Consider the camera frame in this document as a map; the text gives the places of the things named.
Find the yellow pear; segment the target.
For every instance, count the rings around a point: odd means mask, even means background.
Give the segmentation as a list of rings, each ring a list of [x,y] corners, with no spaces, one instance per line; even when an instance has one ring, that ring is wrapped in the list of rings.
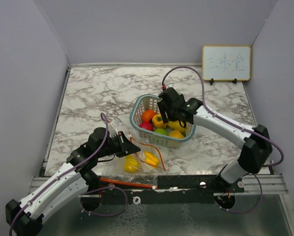
[[[123,169],[128,173],[134,173],[140,168],[139,163],[133,155],[128,155],[125,157],[125,163]]]

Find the clear zip top bag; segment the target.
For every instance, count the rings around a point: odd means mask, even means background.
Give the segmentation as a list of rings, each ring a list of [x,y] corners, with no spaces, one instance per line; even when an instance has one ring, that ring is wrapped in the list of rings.
[[[138,139],[131,134],[129,135],[129,140],[141,149],[140,152],[132,154],[140,165],[139,170],[134,173],[128,173],[123,169],[125,157],[115,158],[107,164],[100,180],[114,185],[157,189],[158,175],[166,172],[159,148],[152,145],[148,140]],[[149,151],[158,158],[158,167],[154,168],[145,162],[144,151]]]

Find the large yellow bell pepper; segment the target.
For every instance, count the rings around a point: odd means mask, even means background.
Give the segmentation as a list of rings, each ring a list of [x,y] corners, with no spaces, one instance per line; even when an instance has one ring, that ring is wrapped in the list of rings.
[[[151,165],[154,168],[158,167],[159,160],[154,154],[152,154],[149,151],[144,151],[144,156],[145,156],[145,162],[147,164]]]

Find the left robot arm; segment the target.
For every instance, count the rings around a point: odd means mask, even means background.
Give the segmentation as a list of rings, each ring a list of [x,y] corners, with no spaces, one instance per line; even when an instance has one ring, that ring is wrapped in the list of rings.
[[[125,157],[141,149],[130,142],[123,132],[110,136],[107,128],[99,127],[88,141],[72,151],[66,162],[38,189],[5,206],[9,234],[35,236],[43,224],[70,200],[81,194],[104,190],[100,177],[92,170],[105,156]]]

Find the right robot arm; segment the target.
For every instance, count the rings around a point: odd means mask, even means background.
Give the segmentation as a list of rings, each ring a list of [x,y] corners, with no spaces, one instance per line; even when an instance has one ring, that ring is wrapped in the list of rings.
[[[185,100],[174,88],[159,95],[158,108],[165,122],[179,121],[209,129],[226,138],[241,150],[237,160],[226,165],[215,177],[214,185],[227,192],[233,184],[247,174],[257,174],[272,153],[268,130],[262,125],[252,127],[212,111],[196,98]]]

